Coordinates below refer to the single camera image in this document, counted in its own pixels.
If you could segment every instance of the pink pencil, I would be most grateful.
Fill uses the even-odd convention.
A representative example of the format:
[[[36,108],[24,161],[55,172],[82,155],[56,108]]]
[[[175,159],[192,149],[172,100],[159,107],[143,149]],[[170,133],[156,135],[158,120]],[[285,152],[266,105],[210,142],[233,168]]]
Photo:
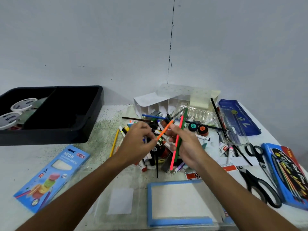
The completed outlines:
[[[184,115],[181,116],[180,128],[182,127],[183,119],[184,119]],[[177,136],[176,136],[176,140],[175,140],[175,146],[176,146],[176,147],[177,147],[177,144],[179,143],[179,138],[180,138],[180,136],[177,135]],[[173,164],[174,164],[175,154],[176,154],[176,150],[173,152],[173,155],[172,155],[172,160],[171,160],[171,165],[170,165],[170,170],[171,170],[171,171],[173,170]]]

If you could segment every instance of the ninso colored pencil box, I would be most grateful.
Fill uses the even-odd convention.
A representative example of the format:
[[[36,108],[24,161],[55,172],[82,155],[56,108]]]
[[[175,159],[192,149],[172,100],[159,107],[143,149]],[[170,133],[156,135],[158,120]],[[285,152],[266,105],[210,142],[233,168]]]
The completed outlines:
[[[37,175],[26,183],[14,197],[36,213],[47,205],[90,155],[68,145]]]
[[[308,182],[291,149],[271,143],[261,147],[282,202],[308,210]]]

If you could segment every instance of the scissors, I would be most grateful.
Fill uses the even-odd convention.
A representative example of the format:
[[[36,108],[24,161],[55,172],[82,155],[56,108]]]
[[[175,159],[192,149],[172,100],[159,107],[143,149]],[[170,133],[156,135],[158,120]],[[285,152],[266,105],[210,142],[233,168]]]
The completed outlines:
[[[264,154],[263,149],[259,146],[253,146],[250,143],[248,146],[245,147],[245,151],[248,155],[255,156],[257,158],[257,160],[259,161],[259,165],[263,169],[263,172],[266,174],[266,176],[271,181],[273,186],[277,189],[276,183],[272,179],[269,171],[267,170],[267,166],[265,165],[265,162],[264,162],[264,159],[263,159],[263,154]]]
[[[240,174],[244,178],[247,184],[247,190],[250,193],[252,193],[251,190],[254,189],[261,197],[261,200],[264,203],[269,203],[269,205],[271,205],[273,208],[280,208],[282,206],[279,195],[266,181],[255,177],[247,169],[244,169],[242,166],[237,166],[237,169],[240,171]],[[276,203],[272,201],[271,197],[267,194],[267,192],[264,190],[261,184],[264,185],[271,192],[271,194],[275,198]]]

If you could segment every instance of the yellow pencil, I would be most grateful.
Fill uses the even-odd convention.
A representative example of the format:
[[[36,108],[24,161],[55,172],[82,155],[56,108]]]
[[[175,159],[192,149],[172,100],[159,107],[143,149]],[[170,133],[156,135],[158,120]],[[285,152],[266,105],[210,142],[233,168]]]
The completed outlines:
[[[115,134],[115,139],[114,139],[114,141],[113,141],[113,145],[112,145],[112,148],[111,148],[111,152],[110,152],[109,157],[111,157],[112,154],[113,154],[113,150],[114,150],[114,148],[115,148],[115,145],[116,145],[115,143],[116,143],[116,140],[117,140],[117,138],[118,138],[119,132],[120,132],[120,130],[118,129],[117,132],[116,132],[116,134]]]

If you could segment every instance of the right hand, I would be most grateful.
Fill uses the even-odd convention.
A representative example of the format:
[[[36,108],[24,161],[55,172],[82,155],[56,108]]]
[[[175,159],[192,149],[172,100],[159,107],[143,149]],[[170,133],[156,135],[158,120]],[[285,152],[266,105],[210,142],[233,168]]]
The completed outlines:
[[[166,131],[166,134],[170,136],[169,141],[175,143],[176,135],[182,138],[179,154],[190,168],[197,170],[203,162],[203,159],[208,156],[203,150],[197,136],[193,132],[187,129],[182,130],[174,124],[171,124],[170,128],[172,131]],[[176,147],[172,145],[171,150],[175,151]]]

